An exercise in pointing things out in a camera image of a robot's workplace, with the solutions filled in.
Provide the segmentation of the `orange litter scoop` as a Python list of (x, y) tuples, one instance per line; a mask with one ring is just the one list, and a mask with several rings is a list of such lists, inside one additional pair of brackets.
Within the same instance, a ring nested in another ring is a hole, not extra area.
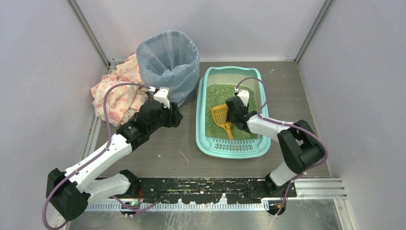
[(227, 112), (228, 107), (226, 104), (217, 105), (211, 108), (211, 115), (214, 123), (226, 131), (229, 139), (234, 139), (231, 131), (232, 124), (226, 120)]

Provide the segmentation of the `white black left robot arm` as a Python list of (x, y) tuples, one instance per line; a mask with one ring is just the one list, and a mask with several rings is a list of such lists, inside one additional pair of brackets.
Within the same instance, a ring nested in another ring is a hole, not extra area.
[(46, 198), (66, 221), (78, 218), (100, 200), (119, 195), (139, 195), (141, 182), (131, 171), (99, 180), (99, 175), (122, 157), (132, 153), (161, 127), (178, 127), (183, 116), (178, 105), (166, 108), (156, 100), (146, 101), (135, 118), (121, 125), (109, 141), (81, 162), (63, 172), (55, 168), (48, 174)]

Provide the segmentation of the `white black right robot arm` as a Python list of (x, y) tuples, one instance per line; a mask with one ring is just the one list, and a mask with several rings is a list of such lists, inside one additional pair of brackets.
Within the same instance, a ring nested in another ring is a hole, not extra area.
[(322, 164), (328, 156), (324, 143), (304, 120), (295, 123), (274, 120), (257, 111), (249, 111), (239, 96), (226, 100), (226, 120), (238, 129), (258, 134), (279, 143), (283, 161), (265, 176), (268, 191), (274, 191), (287, 182), (298, 179), (311, 168)]

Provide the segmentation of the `green cat litter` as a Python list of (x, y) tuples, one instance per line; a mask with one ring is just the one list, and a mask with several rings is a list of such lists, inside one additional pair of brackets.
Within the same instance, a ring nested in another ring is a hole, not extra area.
[[(226, 103), (226, 100), (234, 96), (235, 85), (232, 84), (213, 84), (206, 88), (206, 106), (205, 106), (205, 135), (211, 138), (229, 139), (226, 131), (215, 124), (211, 109), (215, 106)], [(249, 109), (248, 111), (257, 110), (256, 97), (252, 89), (240, 86), (240, 89), (249, 92)], [(256, 139), (258, 135), (247, 133), (239, 130), (235, 125), (231, 125), (231, 132), (234, 139)]]

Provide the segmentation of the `teal litter box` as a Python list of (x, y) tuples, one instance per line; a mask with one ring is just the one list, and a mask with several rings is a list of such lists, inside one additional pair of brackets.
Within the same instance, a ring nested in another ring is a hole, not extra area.
[(206, 88), (213, 84), (232, 84), (252, 89), (257, 110), (267, 99), (267, 90), (260, 82), (260, 72), (255, 68), (236, 66), (209, 67), (199, 82), (196, 103), (196, 144), (212, 157), (225, 159), (249, 159), (264, 155), (271, 146), (271, 139), (258, 135), (256, 139), (221, 139), (205, 135)]

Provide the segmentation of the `pink patterned cloth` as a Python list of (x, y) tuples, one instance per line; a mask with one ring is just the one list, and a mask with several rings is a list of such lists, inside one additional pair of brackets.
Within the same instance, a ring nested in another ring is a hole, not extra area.
[[(102, 80), (90, 89), (94, 98), (92, 104), (95, 114), (105, 121), (104, 97), (107, 91), (120, 83), (143, 84), (136, 54), (129, 56), (123, 64), (116, 67), (112, 73), (104, 75)], [(147, 88), (137, 85), (125, 85), (114, 88), (107, 97), (106, 111), (110, 125), (118, 127), (130, 120), (148, 99)]]

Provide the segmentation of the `bin with blue bag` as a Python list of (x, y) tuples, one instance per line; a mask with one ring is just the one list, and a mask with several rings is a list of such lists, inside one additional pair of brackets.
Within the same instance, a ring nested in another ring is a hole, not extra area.
[(166, 30), (136, 49), (142, 81), (170, 89), (169, 100), (185, 106), (195, 96), (200, 78), (200, 54), (195, 43), (180, 30)]

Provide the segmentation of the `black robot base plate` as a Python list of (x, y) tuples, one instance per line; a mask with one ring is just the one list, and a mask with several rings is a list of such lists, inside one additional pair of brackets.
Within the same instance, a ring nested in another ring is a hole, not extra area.
[(227, 204), (254, 204), (263, 198), (281, 200), (285, 194), (288, 198), (295, 197), (295, 187), (283, 185), (271, 190), (267, 181), (258, 177), (144, 177), (138, 179), (133, 191), (117, 197), (163, 204), (175, 204), (178, 201), (184, 204), (216, 204), (225, 197)]

